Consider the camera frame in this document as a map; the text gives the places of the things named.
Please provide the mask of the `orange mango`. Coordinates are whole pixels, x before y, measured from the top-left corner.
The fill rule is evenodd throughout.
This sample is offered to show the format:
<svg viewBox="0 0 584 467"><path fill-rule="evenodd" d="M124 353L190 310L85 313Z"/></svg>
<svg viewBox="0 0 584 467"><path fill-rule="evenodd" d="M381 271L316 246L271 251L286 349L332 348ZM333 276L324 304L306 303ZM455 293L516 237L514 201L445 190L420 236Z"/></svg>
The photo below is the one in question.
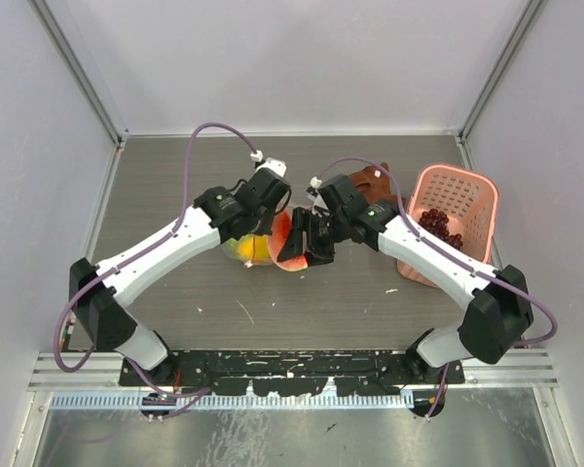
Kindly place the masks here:
<svg viewBox="0 0 584 467"><path fill-rule="evenodd" d="M239 240L237 256L242 261L266 262L271 256L265 235L246 235Z"/></svg>

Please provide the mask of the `clear orange zip bag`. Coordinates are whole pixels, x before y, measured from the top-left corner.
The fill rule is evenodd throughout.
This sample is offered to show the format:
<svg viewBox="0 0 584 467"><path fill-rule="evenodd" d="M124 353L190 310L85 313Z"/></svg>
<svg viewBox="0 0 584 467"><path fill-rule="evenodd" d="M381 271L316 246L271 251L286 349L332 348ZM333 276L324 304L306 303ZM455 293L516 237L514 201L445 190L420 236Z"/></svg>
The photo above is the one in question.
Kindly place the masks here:
<svg viewBox="0 0 584 467"><path fill-rule="evenodd" d="M246 269L271 266L275 264L276 258L269 249L270 239L269 235L251 233L240 239L227 240L222 244L222 250L228 258L241 262Z"/></svg>

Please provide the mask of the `green bumpy fruit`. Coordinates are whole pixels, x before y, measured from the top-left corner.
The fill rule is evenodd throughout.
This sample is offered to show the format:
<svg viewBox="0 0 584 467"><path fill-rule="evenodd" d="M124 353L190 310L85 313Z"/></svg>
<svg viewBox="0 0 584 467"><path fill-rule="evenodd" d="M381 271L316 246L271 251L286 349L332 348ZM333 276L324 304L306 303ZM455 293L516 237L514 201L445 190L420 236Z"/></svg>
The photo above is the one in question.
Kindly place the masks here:
<svg viewBox="0 0 584 467"><path fill-rule="evenodd" d="M239 241L233 238L230 238L228 241L226 241L225 243L222 244L223 250L224 252L232 257L232 258L236 258L237 257L237 251L238 251L238 245L239 245Z"/></svg>

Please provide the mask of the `dark red grapes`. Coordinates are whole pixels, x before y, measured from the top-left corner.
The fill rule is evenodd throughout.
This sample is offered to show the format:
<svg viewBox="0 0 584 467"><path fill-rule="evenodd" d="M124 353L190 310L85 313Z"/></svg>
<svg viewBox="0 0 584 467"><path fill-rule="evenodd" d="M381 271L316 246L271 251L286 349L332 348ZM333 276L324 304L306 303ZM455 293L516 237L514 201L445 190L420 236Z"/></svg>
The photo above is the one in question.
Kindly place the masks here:
<svg viewBox="0 0 584 467"><path fill-rule="evenodd" d="M423 211L419 224L423 229L440 238L454 249L460 250L462 248L462 235L460 233L450 233L449 217L444 211L436 208Z"/></svg>

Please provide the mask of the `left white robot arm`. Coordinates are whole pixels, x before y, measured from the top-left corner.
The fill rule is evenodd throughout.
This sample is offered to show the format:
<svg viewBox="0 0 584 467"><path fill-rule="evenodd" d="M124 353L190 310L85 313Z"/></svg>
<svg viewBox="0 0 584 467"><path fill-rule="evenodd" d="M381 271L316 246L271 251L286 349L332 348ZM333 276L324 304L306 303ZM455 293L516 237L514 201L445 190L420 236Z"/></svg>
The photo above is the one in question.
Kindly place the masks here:
<svg viewBox="0 0 584 467"><path fill-rule="evenodd" d="M182 263L227 240L266 233L290 192L284 162L268 159L235 192L214 187L168 226L130 249L94 265L70 268L70 298L77 321L97 351L117 351L154 385L172 380L176 363L164 340L139 323L128 306Z"/></svg>

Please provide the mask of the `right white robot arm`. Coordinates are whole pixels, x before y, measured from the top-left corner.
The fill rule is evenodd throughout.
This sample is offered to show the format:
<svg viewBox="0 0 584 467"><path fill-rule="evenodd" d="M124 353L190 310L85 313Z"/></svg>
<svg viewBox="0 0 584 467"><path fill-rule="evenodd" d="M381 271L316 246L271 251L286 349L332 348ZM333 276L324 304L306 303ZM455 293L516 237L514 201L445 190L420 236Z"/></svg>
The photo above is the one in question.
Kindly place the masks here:
<svg viewBox="0 0 584 467"><path fill-rule="evenodd" d="M481 263L424 233L389 199L369 202L345 175L311 191L313 205L274 216L269 254L281 269L331 264L335 246L351 240L421 272L461 308L461 321L430 329L406 350L403 370L428 383L446 365L474 358L497 363L533 322L523 273Z"/></svg>

